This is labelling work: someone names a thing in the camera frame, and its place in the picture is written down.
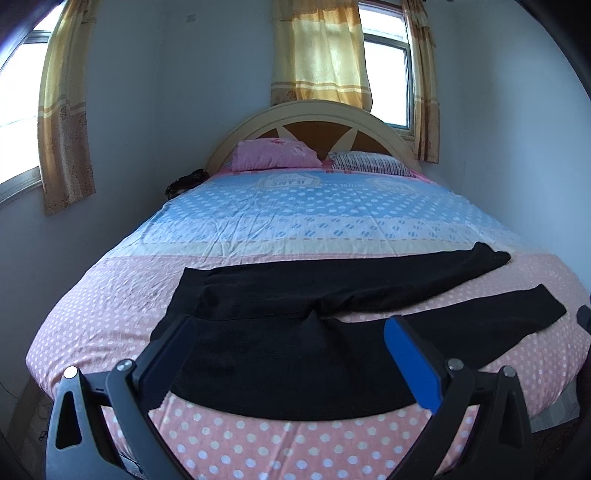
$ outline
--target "blue gripper pad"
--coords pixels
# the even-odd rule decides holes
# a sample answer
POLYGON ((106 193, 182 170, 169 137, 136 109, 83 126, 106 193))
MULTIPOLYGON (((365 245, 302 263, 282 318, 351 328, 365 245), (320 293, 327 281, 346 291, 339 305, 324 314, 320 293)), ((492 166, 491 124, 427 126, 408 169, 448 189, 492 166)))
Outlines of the blue gripper pad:
POLYGON ((395 317, 385 322, 384 341, 418 404, 435 415, 443 401, 439 377, 395 317))

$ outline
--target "pink pillow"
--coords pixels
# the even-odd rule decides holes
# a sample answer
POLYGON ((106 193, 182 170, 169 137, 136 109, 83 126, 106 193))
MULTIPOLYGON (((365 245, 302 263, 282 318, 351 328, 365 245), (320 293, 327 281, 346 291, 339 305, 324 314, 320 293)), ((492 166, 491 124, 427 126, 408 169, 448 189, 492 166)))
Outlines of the pink pillow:
POLYGON ((242 140, 232 155, 232 171, 321 166, 314 150, 304 142, 286 138, 242 140))

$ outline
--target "striped pillow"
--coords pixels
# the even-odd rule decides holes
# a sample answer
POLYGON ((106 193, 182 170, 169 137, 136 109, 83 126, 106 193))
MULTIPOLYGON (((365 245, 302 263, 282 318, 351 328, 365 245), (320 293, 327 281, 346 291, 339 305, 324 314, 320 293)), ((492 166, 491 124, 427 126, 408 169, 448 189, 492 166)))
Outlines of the striped pillow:
POLYGON ((330 152, 335 170, 367 171, 401 177, 415 177, 404 163, 390 155, 368 152, 330 152))

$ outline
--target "bed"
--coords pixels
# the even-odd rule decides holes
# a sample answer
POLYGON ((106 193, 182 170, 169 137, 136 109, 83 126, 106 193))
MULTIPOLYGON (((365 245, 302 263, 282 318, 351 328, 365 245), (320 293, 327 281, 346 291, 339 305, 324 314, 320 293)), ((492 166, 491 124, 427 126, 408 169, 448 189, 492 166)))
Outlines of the bed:
MULTIPOLYGON (((65 368, 112 369, 135 359, 162 319, 184 267, 215 268, 255 262, 320 258, 376 258, 469 249, 481 241, 507 251, 505 266, 442 295, 397 312, 347 314, 365 322, 414 313, 543 283, 567 309, 545 331, 529 335, 488 365, 513 366, 530 417, 538 427, 557 423, 548 413, 583 366, 591 336, 576 322, 589 304, 577 277, 554 255, 529 245, 494 218, 426 178, 321 169, 239 174, 224 168, 240 140, 295 138, 321 160, 330 151, 387 153, 420 172, 406 142, 358 109, 320 100, 275 106, 238 126, 211 156, 211 179, 167 202, 99 260, 55 306, 27 355, 31 375, 50 396, 65 368)), ((440 470, 453 465, 478 407, 440 470)), ((564 417, 568 412, 561 411, 564 417)), ((371 478, 384 480, 404 457, 431 413, 417 405, 375 417, 286 422, 239 417, 168 394, 150 418, 182 464, 201 480, 371 478)), ((116 445, 132 457, 105 409, 116 445)))

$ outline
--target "window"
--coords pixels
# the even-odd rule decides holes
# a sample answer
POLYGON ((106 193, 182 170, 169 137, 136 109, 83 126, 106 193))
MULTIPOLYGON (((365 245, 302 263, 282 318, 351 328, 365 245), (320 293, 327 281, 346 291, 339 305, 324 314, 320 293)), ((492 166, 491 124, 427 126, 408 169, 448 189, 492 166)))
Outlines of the window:
POLYGON ((413 75, 406 22, 396 6, 360 3, 371 113, 409 135, 413 126, 413 75))
POLYGON ((64 4, 0 68, 0 202, 40 180, 37 110, 47 43, 64 4))

